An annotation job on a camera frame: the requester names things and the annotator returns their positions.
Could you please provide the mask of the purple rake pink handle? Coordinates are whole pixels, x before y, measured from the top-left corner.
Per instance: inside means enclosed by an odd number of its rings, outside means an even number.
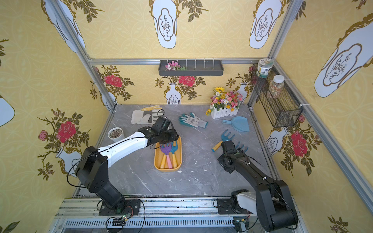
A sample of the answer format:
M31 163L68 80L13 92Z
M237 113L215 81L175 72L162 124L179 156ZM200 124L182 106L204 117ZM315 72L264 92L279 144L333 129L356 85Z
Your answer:
M171 143L163 144L160 148L161 148L161 152L163 154L166 154L166 156L167 156L166 165L168 165L168 169L172 169L173 165L172 165L172 162L171 162L171 158L169 156L169 153L172 150Z

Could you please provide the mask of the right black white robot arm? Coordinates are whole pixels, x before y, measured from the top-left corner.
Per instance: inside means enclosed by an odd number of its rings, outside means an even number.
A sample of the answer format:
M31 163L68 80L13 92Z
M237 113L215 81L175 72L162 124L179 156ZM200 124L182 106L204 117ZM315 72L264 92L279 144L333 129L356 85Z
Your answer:
M246 209L257 215L261 226L267 232L282 228L293 230L299 218L292 200L290 189L283 180L275 180L262 172L242 149L232 141L221 144L223 154L218 158L225 171L241 174L255 191L255 203L245 198L245 190L232 193L231 200L236 211Z

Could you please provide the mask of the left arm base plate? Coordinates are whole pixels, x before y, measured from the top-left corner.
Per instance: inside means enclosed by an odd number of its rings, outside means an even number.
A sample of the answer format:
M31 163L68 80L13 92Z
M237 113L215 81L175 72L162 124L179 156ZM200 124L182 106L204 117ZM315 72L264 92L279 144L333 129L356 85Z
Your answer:
M119 207L109 208L106 203L102 203L99 215L100 216L123 216L125 214L130 214L132 216L137 216L139 210L142 207L140 199L126 199L123 203L119 204Z

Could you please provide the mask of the teal rake yellow handle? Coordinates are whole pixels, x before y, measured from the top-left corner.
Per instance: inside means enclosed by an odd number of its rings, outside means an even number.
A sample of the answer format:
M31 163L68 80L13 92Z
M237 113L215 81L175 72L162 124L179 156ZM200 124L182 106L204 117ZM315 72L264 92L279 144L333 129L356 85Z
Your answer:
M166 160L167 160L167 156L166 156L166 154L163 154L163 155L162 155L161 164L160 164L160 169L161 169L161 170L163 170L163 169L165 168Z
M178 167L178 164L177 164L177 160L176 160L176 151L178 150L178 144L177 144L177 141L174 141L173 144L172 144L172 150L171 150L171 153L172 153L172 165L173 165L173 168L177 168Z
M221 134L221 136L220 136L220 138L221 138L221 140L220 140L220 142L218 143L218 144L216 144L211 150L213 151L213 152L215 152L220 146L221 146L221 144L223 143L223 142L225 142L225 141L229 141L229 140L232 140L234 137L235 137L235 135L231 135L231 131L228 131L228 130L225 130L222 134Z

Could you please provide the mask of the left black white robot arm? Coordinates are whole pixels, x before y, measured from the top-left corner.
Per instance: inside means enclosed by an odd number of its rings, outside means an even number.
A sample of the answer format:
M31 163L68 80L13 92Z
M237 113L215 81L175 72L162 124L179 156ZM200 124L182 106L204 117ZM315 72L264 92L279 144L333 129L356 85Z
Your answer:
M109 168L125 156L155 145L177 141L179 135L173 123L160 116L153 126L142 127L132 135L108 146L85 149L77 164L75 176L89 192L96 194L106 206L115 211L125 208L125 197L109 181Z

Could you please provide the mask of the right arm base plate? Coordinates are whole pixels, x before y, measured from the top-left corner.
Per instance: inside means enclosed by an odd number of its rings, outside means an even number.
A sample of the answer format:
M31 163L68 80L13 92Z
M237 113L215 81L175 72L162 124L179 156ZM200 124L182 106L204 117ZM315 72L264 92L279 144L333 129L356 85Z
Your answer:
M241 214L242 210L238 210L232 198L217 199L217 209L219 215Z

